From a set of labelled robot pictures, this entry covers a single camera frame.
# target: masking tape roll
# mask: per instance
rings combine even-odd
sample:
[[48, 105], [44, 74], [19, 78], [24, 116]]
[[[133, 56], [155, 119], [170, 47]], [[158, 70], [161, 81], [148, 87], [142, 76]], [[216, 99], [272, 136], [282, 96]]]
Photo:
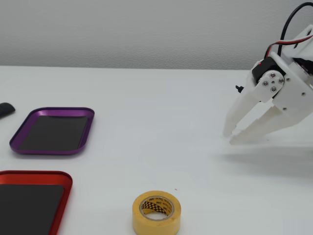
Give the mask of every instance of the masking tape roll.
[[[146, 215], [160, 212], [164, 219], [150, 219]], [[162, 191], [146, 192], [133, 204], [133, 228], [137, 235], [175, 235], [180, 228], [181, 207], [173, 195]]]

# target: white wall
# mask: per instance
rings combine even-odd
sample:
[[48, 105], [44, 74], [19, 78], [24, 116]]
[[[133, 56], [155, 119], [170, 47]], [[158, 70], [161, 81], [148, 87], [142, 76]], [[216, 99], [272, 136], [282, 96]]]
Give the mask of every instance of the white wall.
[[[2, 0], [0, 65], [250, 69], [304, 0]], [[287, 37], [313, 24], [306, 7]]]

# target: robotic arm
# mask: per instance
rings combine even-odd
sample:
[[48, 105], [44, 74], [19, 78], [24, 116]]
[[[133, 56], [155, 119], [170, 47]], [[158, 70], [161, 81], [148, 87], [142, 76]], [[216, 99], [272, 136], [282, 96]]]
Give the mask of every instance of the robotic arm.
[[246, 86], [240, 87], [235, 104], [229, 110], [224, 135], [229, 137], [237, 123], [259, 102], [272, 99], [274, 106], [255, 120], [247, 129], [232, 136], [231, 144], [240, 144], [263, 135], [298, 124], [313, 112], [313, 25], [308, 26], [287, 45], [284, 58], [268, 48], [264, 60], [257, 62], [249, 72]]

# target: white table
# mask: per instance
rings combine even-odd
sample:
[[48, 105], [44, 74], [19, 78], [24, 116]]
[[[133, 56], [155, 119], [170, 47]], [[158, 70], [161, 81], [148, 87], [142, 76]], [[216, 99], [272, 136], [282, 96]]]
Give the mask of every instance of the white table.
[[[0, 67], [0, 170], [61, 170], [73, 188], [59, 235], [135, 235], [132, 204], [162, 190], [181, 203], [179, 235], [308, 235], [313, 117], [230, 146], [224, 117], [247, 71]], [[23, 156], [9, 141], [40, 107], [95, 110], [86, 149]], [[269, 105], [259, 104], [240, 126]]]

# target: black remote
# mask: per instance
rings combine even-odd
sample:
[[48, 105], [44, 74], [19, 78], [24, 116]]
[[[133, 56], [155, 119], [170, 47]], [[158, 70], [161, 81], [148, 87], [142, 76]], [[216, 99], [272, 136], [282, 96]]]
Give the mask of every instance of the black remote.
[[7, 114], [13, 113], [14, 111], [15, 111], [15, 108], [9, 103], [0, 104], [0, 118]]

